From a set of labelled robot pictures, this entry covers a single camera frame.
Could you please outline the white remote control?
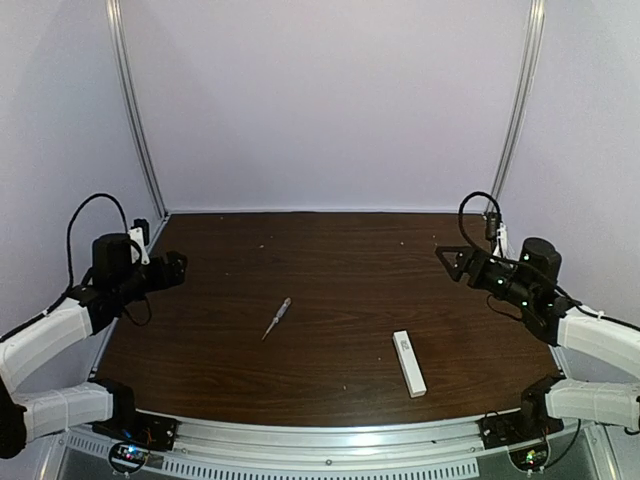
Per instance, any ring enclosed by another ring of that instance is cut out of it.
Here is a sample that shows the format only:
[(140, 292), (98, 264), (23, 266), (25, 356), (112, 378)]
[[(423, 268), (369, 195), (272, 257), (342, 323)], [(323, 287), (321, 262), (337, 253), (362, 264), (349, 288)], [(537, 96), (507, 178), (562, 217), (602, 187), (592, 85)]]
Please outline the white remote control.
[(411, 398), (424, 396), (427, 393), (427, 385), (408, 332), (396, 331), (392, 335), (392, 340), (409, 396)]

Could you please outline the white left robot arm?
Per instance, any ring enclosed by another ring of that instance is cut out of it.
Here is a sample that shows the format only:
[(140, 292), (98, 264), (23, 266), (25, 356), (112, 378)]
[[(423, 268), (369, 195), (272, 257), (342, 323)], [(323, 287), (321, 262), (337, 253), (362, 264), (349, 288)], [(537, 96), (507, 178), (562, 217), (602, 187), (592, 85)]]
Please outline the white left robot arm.
[(184, 283), (188, 259), (170, 251), (151, 257), (140, 229), (93, 242), (92, 265), (50, 311), (1, 338), (1, 456), (17, 456), (33, 440), (72, 426), (96, 423), (115, 437), (135, 439), (142, 424), (133, 390), (109, 379), (39, 394), (19, 386), (69, 347), (102, 332), (148, 294)]

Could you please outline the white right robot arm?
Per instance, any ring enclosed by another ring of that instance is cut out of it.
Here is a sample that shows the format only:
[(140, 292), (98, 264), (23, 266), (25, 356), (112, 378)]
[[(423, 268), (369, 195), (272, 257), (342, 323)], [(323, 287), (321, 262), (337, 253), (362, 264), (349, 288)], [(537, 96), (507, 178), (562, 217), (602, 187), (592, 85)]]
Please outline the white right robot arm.
[[(639, 330), (595, 312), (557, 284), (562, 257), (548, 241), (524, 240), (518, 260), (503, 259), (477, 246), (435, 251), (450, 278), (465, 279), (520, 312), (517, 321), (538, 340), (603, 361), (632, 377), (639, 375)], [(639, 429), (639, 384), (546, 377), (521, 395), (523, 431), (538, 434), (554, 420), (572, 418)]]

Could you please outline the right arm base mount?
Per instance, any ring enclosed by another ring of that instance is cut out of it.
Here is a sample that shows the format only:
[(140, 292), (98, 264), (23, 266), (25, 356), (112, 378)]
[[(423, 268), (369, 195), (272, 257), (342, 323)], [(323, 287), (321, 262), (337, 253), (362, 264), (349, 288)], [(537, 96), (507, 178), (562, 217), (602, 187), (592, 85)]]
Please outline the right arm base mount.
[(476, 422), (485, 450), (506, 447), (512, 466), (523, 473), (540, 473), (551, 462), (549, 436), (561, 432), (558, 419), (531, 421), (521, 410), (486, 413)]

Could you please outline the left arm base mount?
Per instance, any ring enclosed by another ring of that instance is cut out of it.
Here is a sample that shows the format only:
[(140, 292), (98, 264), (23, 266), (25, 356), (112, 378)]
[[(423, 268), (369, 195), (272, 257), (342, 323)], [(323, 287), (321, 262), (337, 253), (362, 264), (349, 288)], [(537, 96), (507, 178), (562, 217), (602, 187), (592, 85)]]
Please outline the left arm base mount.
[(107, 461), (116, 474), (129, 478), (147, 464), (152, 453), (173, 449), (178, 424), (173, 417), (137, 411), (127, 426), (111, 419), (91, 423), (91, 430), (115, 441)]

